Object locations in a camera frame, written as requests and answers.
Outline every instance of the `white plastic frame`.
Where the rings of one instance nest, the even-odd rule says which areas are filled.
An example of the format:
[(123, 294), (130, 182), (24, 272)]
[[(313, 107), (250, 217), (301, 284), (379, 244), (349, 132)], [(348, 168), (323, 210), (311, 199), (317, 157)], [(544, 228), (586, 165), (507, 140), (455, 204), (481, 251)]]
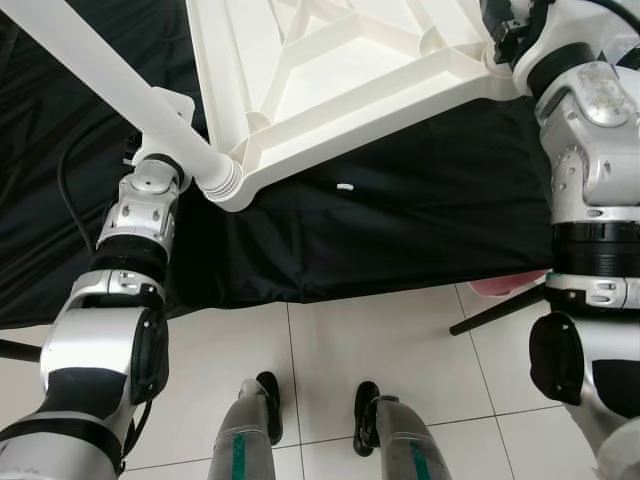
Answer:
[(458, 105), (515, 98), (479, 0), (186, 0), (209, 131), (242, 165), (218, 203)]

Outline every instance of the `floor tile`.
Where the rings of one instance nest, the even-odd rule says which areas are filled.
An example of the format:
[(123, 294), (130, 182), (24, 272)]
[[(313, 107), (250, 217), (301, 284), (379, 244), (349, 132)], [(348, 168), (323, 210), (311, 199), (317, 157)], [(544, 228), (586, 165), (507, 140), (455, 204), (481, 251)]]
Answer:
[[(466, 284), (457, 289), (467, 316), (504, 301), (476, 295)], [(498, 414), (558, 405), (542, 395), (529, 376), (529, 333), (547, 313), (548, 304), (540, 302), (471, 332)]]
[(147, 467), (211, 456), (218, 429), (243, 379), (271, 370), (280, 383), (282, 446), (299, 444), (285, 304), (204, 310), (171, 320), (169, 384), (129, 465)]
[[(42, 346), (48, 332), (48, 326), (2, 330), (0, 338)], [(42, 404), (44, 391), (37, 363), (0, 358), (0, 384), (3, 385), (0, 430), (33, 413)]]
[[(454, 480), (512, 480), (494, 418), (431, 429)], [(303, 445), (305, 480), (382, 478), (380, 454), (358, 457), (351, 439)]]
[(492, 414), (452, 286), (289, 305), (303, 442), (352, 434), (365, 379), (398, 395), (427, 424)]
[(431, 427), (454, 480), (513, 480), (495, 418)]
[(563, 408), (499, 417), (516, 480), (596, 480), (596, 460)]
[[(277, 480), (301, 480), (302, 462), (300, 447), (281, 448), (273, 451)], [(180, 463), (164, 467), (145, 468), (125, 472), (122, 480), (207, 480), (211, 460)]]

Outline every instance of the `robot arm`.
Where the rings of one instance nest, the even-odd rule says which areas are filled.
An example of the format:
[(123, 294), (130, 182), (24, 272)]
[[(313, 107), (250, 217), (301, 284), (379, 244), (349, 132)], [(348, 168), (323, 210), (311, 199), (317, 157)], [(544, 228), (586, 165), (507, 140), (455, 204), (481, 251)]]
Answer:
[(516, 88), (537, 100), (553, 172), (552, 314), (531, 332), (531, 376), (565, 403), (607, 480), (640, 479), (638, 12), (587, 0), (481, 0)]
[[(184, 102), (178, 111), (190, 120), (192, 101)], [(0, 479), (116, 479), (167, 383), (163, 282), (188, 178), (145, 145), (120, 182), (89, 272), (74, 283), (42, 348), (42, 406), (0, 431)]]

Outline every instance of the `tile grout line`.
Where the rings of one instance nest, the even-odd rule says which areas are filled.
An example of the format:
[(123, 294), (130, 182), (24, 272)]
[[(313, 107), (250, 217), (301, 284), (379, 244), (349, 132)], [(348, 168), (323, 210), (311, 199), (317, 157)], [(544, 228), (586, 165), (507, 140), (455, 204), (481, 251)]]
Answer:
[(460, 310), (462, 310), (462, 316), (464, 317), (464, 320), (467, 319), (467, 312), (464, 310), (464, 304), (462, 303), (462, 299), (460, 298), (460, 292), (458, 291), (458, 284), (454, 284), (453, 288), (456, 291), (456, 297), (458, 297), (458, 303), (460, 304)]
[[(467, 314), (464, 311), (464, 306), (462, 305), (462, 300), (460, 299), (460, 292), (458, 292), (458, 286), (456, 288), (456, 295), (458, 296), (458, 302), (460, 302), (460, 308), (462, 309), (462, 314), (464, 318), (467, 318)], [(509, 471), (511, 471), (511, 478), (516, 480), (515, 472), (513, 471), (513, 465), (511, 464), (511, 458), (509, 458), (509, 451), (507, 450), (507, 444), (504, 441), (504, 435), (502, 435), (502, 429), (500, 428), (500, 422), (498, 421), (498, 416), (496, 412), (495, 404), (493, 403), (493, 398), (491, 397), (491, 390), (489, 390), (489, 383), (487, 382), (487, 377), (484, 374), (484, 369), (482, 368), (482, 362), (480, 361), (480, 355), (478, 354), (478, 348), (476, 347), (476, 342), (473, 339), (473, 332), (468, 332), (469, 338), (471, 339), (471, 345), (473, 345), (473, 351), (476, 355), (476, 360), (478, 361), (478, 366), (480, 367), (480, 374), (482, 375), (482, 381), (484, 382), (484, 387), (487, 390), (487, 395), (489, 396), (489, 403), (491, 404), (491, 410), (493, 410), (493, 418), (495, 419), (496, 426), (498, 427), (498, 434), (500, 435), (500, 441), (502, 442), (502, 449), (504, 450), (504, 455), (507, 458), (507, 464), (509, 465)]]
[(509, 457), (509, 450), (507, 450), (507, 444), (504, 441), (504, 435), (502, 434), (502, 427), (500, 427), (500, 422), (498, 421), (498, 417), (496, 419), (496, 427), (498, 427), (498, 435), (500, 435), (500, 440), (502, 441), (502, 447), (504, 448), (504, 454), (507, 457), (507, 463), (509, 464), (509, 470), (511, 470), (511, 477), (513, 480), (516, 480), (516, 473), (513, 471), (513, 465), (511, 464), (511, 457)]
[(289, 325), (289, 348), (291, 349), (291, 372), (293, 374), (293, 396), (296, 400), (296, 417), (298, 420), (298, 441), (300, 442), (300, 468), (302, 469), (302, 480), (305, 480), (304, 456), (302, 455), (302, 427), (300, 425), (300, 406), (298, 405), (298, 386), (296, 385), (296, 366), (293, 360), (293, 334), (291, 333), (291, 315), (289, 314), (289, 303), (287, 306), (287, 324)]
[[(495, 418), (496, 421), (501, 418), (501, 417), (508, 417), (508, 416), (512, 416), (512, 415), (520, 415), (522, 413), (530, 413), (530, 412), (539, 412), (539, 411), (544, 411), (544, 410), (553, 410), (556, 408), (563, 408), (562, 405), (551, 405), (548, 407), (540, 407), (540, 408), (532, 408), (530, 410), (520, 410), (517, 412), (506, 412), (506, 413), (498, 413), (497, 415), (486, 415), (483, 417), (471, 417), (471, 418), (463, 418), (460, 420), (452, 420), (450, 422), (440, 422), (440, 423), (431, 423), (429, 425), (427, 425), (427, 427), (431, 428), (431, 427), (441, 427), (444, 425), (455, 425), (458, 423), (465, 423), (465, 422), (475, 422), (477, 420), (488, 420), (490, 418)], [(498, 431), (502, 437), (502, 431), (500, 429), (500, 425), (498, 424)], [(312, 442), (304, 442), (304, 443), (294, 443), (293, 445), (281, 445), (281, 446), (277, 446), (277, 447), (273, 447), (273, 450), (284, 450), (287, 448), (300, 448), (300, 450), (302, 450), (302, 447), (306, 447), (306, 446), (312, 446), (312, 445), (318, 445), (318, 444), (322, 444), (322, 443), (329, 443), (329, 442), (337, 442), (340, 440), (350, 440), (352, 439), (352, 436), (348, 436), (348, 437), (337, 437), (337, 438), (327, 438), (324, 440), (314, 440)], [(127, 472), (133, 472), (133, 471), (137, 471), (137, 470), (149, 470), (152, 468), (162, 468), (162, 467), (171, 467), (174, 465), (182, 465), (185, 463), (196, 463), (196, 462), (204, 462), (204, 461), (211, 461), (213, 459), (213, 457), (206, 457), (206, 458), (196, 458), (196, 459), (192, 459), (192, 460), (183, 460), (181, 462), (172, 462), (172, 463), (163, 463), (160, 465), (148, 465), (146, 467), (135, 467), (135, 468), (127, 468)]]

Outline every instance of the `black tablecloth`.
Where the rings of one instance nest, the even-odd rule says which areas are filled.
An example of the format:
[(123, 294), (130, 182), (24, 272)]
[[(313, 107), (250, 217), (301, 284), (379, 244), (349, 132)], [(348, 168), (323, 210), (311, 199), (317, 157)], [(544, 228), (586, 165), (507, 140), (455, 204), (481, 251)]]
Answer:
[[(149, 83), (192, 96), (206, 137), (184, 0), (70, 3)], [(106, 119), (68, 171), (95, 237), (131, 126), (4, 20), (0, 327), (18, 327), (53, 320), (89, 261), (58, 192), (60, 156)], [(548, 267), (549, 167), (532, 111), (529, 99), (475, 101), (265, 188), (236, 214), (192, 188), (180, 199), (172, 304), (311, 302)]]

